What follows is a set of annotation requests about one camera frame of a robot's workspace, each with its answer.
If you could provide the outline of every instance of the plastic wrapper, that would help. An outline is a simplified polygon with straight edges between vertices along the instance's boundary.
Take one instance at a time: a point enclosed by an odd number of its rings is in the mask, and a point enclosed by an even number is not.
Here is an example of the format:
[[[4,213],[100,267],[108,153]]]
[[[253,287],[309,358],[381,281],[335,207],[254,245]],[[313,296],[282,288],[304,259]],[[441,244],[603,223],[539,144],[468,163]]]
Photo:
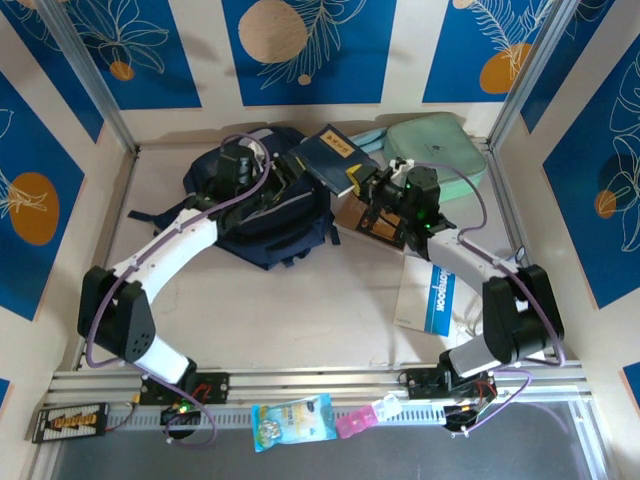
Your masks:
[[[327,393],[272,407],[254,405],[251,424],[256,452],[279,443],[291,445],[338,438]]]

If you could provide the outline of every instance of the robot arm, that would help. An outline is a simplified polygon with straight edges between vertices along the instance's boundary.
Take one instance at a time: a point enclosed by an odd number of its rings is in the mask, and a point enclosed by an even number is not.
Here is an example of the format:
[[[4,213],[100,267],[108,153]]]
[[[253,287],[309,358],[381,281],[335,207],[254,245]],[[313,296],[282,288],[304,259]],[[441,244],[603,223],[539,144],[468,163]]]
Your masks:
[[[391,178],[394,167],[380,170],[356,166],[347,172],[355,194],[370,209],[385,210],[400,218],[409,247],[425,260],[443,267],[465,281],[483,301],[482,336],[446,351],[433,378],[422,383],[434,392],[450,391],[501,364],[525,359],[551,344],[550,334],[524,292],[505,274],[517,277],[546,313],[562,339],[564,329],[546,272],[537,265],[519,268],[473,242],[460,240],[460,231],[440,213],[440,187],[435,170],[415,167],[404,186]]]
[[[276,160],[274,176],[277,178],[272,179],[270,185],[276,186],[274,191],[281,192],[300,172],[286,163],[286,156]],[[406,166],[394,162],[393,167],[385,170],[359,167],[348,171],[348,176],[354,183],[355,194],[374,211],[386,210],[400,217],[410,248],[424,259],[453,272],[482,295],[484,335],[444,352],[435,372],[421,382],[427,390],[431,388],[442,396],[487,369],[523,359],[549,344],[548,332],[535,311],[530,306],[518,311],[516,301],[524,300],[522,292],[505,278],[498,266],[515,273],[534,293],[553,320],[559,337],[563,335],[562,323],[544,270],[537,266],[519,269],[475,246],[491,259],[489,261],[463,247],[455,225],[440,213],[440,187],[435,170],[413,168],[404,186],[395,185],[393,177]],[[150,304],[169,279],[191,258],[242,221],[248,210],[266,208],[277,198],[278,193],[261,193],[214,217],[191,221],[212,205],[209,197],[195,196],[180,213],[175,225],[138,253],[110,271],[94,267],[86,274],[78,320],[80,335],[88,337],[107,292],[134,266],[136,270],[122,282],[113,300],[109,301],[95,343],[168,383],[184,387],[196,365],[158,337]],[[190,223],[189,227],[176,234],[176,228],[185,222]]]

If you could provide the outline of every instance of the white floor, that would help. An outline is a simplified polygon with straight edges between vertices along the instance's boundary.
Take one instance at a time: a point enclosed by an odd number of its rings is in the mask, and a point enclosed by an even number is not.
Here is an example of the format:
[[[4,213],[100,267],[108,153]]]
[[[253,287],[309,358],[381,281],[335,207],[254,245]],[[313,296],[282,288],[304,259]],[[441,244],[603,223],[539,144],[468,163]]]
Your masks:
[[[180,201],[189,165],[211,148],[142,150],[110,264],[152,239],[152,225],[126,214],[131,209],[159,213]],[[509,242],[488,175],[481,191],[490,222],[473,238],[505,253]],[[480,220],[473,196],[442,207],[458,226]],[[203,368],[436,362],[444,350],[439,337],[392,324],[403,260],[402,255],[343,235],[341,246],[328,241],[293,268],[265,272],[212,247],[160,292],[152,307],[154,320],[165,341]]]

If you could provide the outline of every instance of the navy blue backpack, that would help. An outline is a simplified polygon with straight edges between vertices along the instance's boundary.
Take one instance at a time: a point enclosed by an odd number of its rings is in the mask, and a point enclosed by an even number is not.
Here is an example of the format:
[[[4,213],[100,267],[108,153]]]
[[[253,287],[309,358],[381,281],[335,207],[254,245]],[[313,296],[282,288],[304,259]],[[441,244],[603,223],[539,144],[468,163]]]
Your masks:
[[[264,143],[269,153],[283,154],[299,145],[304,135],[291,127],[269,127],[250,132]],[[241,144],[247,140],[237,140]],[[183,179],[187,198],[159,215],[131,211],[129,217],[153,222],[157,232],[167,228],[184,208],[189,195],[212,187],[220,151],[218,148],[196,159]],[[338,245],[333,227],[329,190],[309,173],[289,187],[271,209],[249,216],[243,223],[218,239],[216,246],[260,268],[283,263],[290,267],[295,258],[306,257],[312,248],[322,245],[328,232]]]

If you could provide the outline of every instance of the green pouch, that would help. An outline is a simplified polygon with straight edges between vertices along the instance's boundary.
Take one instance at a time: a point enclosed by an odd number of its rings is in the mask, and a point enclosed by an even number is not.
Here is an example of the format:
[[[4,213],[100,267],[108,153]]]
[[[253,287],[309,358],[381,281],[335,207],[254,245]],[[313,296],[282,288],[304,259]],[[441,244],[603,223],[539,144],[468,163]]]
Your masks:
[[[450,113],[436,113],[389,128],[382,153],[387,161],[400,157],[416,163],[451,165],[465,173],[476,186],[487,170],[484,155]],[[472,193],[471,187],[455,173],[436,170],[441,202]]]

